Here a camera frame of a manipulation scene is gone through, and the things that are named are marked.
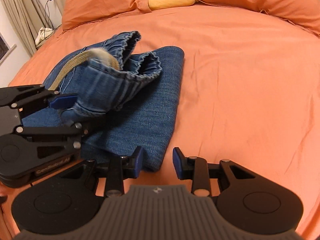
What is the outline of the beige webbing belt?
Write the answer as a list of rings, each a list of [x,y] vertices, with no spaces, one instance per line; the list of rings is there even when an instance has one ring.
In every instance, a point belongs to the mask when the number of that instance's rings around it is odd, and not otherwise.
[[[103,64],[112,67],[115,70],[120,70],[120,65],[117,59],[112,56],[109,52],[105,51],[102,48],[93,48],[86,51],[83,51],[73,57],[72,59],[68,60],[67,63],[61,68],[58,72],[55,80],[50,85],[48,90],[56,90],[60,82],[65,78],[65,76],[73,70],[78,65],[88,61],[90,59],[98,59]]]

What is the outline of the blue denim jeans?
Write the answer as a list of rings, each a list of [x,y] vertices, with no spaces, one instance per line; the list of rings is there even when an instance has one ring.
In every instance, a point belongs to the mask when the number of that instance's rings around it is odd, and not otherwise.
[[[73,51],[58,62],[44,80],[49,88],[63,68],[88,50],[103,49],[119,63],[114,69],[98,57],[73,67],[59,81],[63,100],[58,109],[47,107],[22,120],[28,127],[88,124],[82,142],[83,158],[106,160],[107,152],[131,155],[144,148],[143,167],[158,171],[172,137],[180,97],[184,51],[166,46],[134,54],[140,33],[129,31]]]

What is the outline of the left bedside table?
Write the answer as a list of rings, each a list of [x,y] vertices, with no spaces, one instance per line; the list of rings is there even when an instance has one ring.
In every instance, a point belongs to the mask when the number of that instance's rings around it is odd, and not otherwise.
[[[55,32],[61,27],[61,25],[59,25],[58,27],[52,29],[52,28],[48,28],[48,27],[41,27],[39,29],[37,38],[35,40],[35,46],[36,49],[41,48],[44,43],[53,35],[55,34]]]

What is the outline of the white cloth on nightstand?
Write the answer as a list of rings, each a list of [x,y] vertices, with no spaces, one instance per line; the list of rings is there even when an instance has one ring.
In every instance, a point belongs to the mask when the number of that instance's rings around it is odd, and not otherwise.
[[[54,30],[52,28],[41,27],[35,40],[35,45],[39,46],[41,42],[48,39],[53,33]]]

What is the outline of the left orange pillow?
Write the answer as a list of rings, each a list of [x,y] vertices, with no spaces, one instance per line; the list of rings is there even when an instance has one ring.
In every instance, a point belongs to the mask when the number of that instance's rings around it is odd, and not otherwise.
[[[126,12],[148,13],[150,11],[148,0],[66,0],[62,28],[69,30],[83,23]]]

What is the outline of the orange bed sheet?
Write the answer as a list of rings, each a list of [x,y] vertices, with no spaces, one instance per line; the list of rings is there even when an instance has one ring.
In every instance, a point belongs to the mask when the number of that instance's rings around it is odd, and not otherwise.
[[[136,30],[135,52],[184,50],[170,147],[211,163],[230,159],[295,192],[297,232],[319,236],[319,38],[273,16],[192,5],[58,30],[11,86],[42,83],[69,53]]]

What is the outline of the beige curtain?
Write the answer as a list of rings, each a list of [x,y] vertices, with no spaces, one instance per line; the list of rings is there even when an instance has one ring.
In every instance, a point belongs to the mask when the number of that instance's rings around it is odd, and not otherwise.
[[[35,40],[45,25],[45,12],[39,0],[1,0],[6,15],[23,47],[33,56]]]

